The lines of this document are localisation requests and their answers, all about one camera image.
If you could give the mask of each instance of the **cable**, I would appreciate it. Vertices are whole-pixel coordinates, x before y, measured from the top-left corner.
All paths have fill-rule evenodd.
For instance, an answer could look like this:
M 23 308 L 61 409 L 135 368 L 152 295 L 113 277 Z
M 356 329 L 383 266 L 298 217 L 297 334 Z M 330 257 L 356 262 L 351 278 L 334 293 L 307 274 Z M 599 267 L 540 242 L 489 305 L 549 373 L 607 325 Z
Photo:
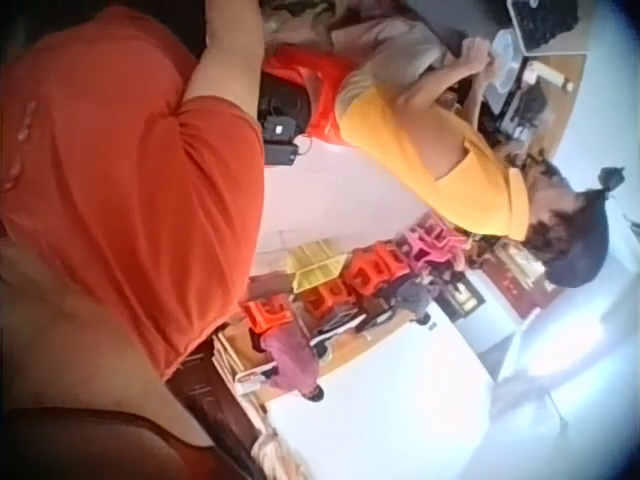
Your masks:
M 560 422 L 560 431 L 558 432 L 558 434 L 559 435 L 564 435 L 567 432 L 567 429 L 569 428 L 569 422 L 562 415 L 562 412 L 560 412 L 560 409 L 558 408 L 558 405 L 556 404 L 556 401 L 553 399 L 553 396 L 551 395 L 551 392 L 549 390 L 545 389 L 545 394 L 546 394 L 547 398 L 549 399 L 549 401 L 551 402 L 551 406 L 555 410 L 556 415 L 558 416 L 558 420 Z
M 309 153 L 311 151 L 311 147 L 313 147 L 313 137 L 310 137 L 307 134 L 302 134 L 300 136 L 309 139 L 309 147 L 307 148 L 307 150 L 304 153 L 298 153 L 299 157 L 304 157 L 307 153 Z

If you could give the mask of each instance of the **plastic stool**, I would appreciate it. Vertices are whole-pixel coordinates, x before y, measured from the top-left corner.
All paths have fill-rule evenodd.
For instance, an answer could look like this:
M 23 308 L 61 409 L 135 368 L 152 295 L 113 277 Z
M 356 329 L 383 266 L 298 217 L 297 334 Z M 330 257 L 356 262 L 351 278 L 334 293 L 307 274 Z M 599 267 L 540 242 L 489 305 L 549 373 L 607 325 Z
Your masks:
M 389 273 L 389 281 L 393 281 L 411 272 L 411 267 L 391 242 L 376 242 L 373 244 L 371 250 L 386 265 Z
M 244 303 L 242 310 L 249 319 L 251 329 L 257 334 L 295 320 L 287 294 Z
M 374 252 L 354 250 L 342 279 L 361 295 L 372 296 L 390 280 L 389 268 Z
M 344 282 L 333 279 L 299 294 L 305 309 L 318 323 L 339 307 L 357 307 L 355 296 Z

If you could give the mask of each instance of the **light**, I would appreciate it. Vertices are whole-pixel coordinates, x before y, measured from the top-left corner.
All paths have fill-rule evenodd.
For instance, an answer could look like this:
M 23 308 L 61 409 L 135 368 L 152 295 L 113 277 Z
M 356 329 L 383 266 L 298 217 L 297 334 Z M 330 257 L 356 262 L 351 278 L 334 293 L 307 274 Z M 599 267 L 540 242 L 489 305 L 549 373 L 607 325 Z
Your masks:
M 604 335 L 600 322 L 588 322 L 565 329 L 544 343 L 529 366 L 536 377 L 551 375 L 570 367 L 589 353 Z

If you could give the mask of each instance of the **hair bun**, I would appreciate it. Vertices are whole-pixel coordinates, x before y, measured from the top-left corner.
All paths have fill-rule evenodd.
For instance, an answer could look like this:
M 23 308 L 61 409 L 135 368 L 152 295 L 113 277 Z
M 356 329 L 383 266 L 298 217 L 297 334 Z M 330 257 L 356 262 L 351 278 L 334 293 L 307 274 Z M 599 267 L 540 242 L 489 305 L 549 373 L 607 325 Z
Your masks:
M 600 170 L 598 175 L 600 186 L 606 193 L 613 192 L 624 183 L 624 180 L 624 168 L 622 167 L 605 167 Z

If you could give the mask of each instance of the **orange shirt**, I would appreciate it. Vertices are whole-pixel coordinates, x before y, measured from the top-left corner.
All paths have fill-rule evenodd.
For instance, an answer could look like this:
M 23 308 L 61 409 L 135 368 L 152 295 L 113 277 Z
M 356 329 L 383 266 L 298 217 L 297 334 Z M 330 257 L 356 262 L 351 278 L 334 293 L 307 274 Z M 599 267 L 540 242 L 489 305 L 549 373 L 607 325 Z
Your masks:
M 122 7 L 2 73 L 2 220 L 103 304 L 166 377 L 244 292 L 264 194 L 257 123 L 182 103 L 196 59 Z

